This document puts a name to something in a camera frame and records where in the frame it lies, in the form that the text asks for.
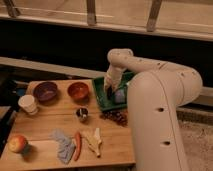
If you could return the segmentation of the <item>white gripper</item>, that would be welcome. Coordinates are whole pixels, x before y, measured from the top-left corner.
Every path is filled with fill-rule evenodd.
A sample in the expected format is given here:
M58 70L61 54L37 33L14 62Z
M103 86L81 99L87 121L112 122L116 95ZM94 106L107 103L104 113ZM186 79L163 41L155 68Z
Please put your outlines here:
M104 76L104 90L107 91L107 99L110 100L121 82L125 68L115 67L110 65L106 75Z

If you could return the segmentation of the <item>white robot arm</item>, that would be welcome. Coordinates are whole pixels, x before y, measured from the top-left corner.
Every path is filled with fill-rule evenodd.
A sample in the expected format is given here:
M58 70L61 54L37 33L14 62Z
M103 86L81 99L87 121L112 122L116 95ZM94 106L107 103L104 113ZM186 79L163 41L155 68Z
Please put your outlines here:
M194 101L203 82L193 68L136 57L130 49L112 49L104 88L117 90L125 70L135 73L127 89L136 171L190 171L176 109Z

